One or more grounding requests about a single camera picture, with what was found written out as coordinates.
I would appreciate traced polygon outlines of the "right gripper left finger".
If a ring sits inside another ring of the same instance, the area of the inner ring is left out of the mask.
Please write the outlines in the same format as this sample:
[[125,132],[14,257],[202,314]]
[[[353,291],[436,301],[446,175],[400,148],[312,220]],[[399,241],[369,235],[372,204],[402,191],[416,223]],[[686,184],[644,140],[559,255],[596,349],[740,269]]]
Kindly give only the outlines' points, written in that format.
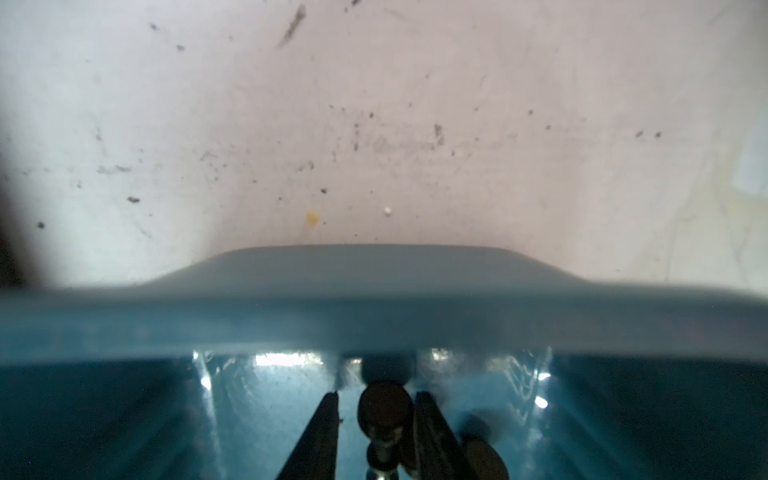
[[323,396],[277,479],[334,480],[339,440],[339,395]]

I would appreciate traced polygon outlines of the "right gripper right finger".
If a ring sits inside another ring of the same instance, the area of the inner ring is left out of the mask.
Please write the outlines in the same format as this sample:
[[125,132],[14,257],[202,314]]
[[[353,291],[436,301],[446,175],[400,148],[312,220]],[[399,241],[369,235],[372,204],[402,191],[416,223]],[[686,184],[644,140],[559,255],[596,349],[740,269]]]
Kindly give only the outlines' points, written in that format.
[[414,402],[414,446],[420,479],[476,479],[477,475],[429,392]]

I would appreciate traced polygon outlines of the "black bishop chess piece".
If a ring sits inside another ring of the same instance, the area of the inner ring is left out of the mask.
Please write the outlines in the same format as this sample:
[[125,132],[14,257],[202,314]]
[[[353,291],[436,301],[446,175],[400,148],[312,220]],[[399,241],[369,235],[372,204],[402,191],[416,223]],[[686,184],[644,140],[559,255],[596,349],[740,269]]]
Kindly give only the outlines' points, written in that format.
[[398,479],[402,443],[412,428],[413,401],[403,385],[369,384],[357,407],[357,422],[368,439],[366,479]]

